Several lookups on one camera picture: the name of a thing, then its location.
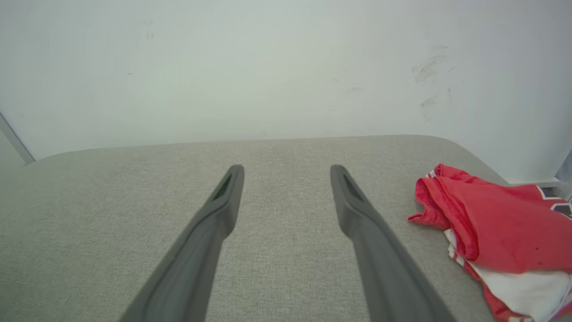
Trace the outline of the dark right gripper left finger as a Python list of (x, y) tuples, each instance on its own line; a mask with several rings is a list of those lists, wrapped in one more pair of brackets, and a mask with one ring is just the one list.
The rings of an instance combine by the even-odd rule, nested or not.
[(135, 296), (122, 322), (205, 320), (221, 247), (235, 228), (243, 186), (244, 168), (229, 167)]

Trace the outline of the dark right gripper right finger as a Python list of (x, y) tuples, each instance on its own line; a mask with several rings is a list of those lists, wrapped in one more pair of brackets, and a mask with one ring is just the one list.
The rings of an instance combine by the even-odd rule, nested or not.
[(352, 242), (372, 322), (453, 322), (453, 314), (343, 165), (330, 180), (339, 226)]

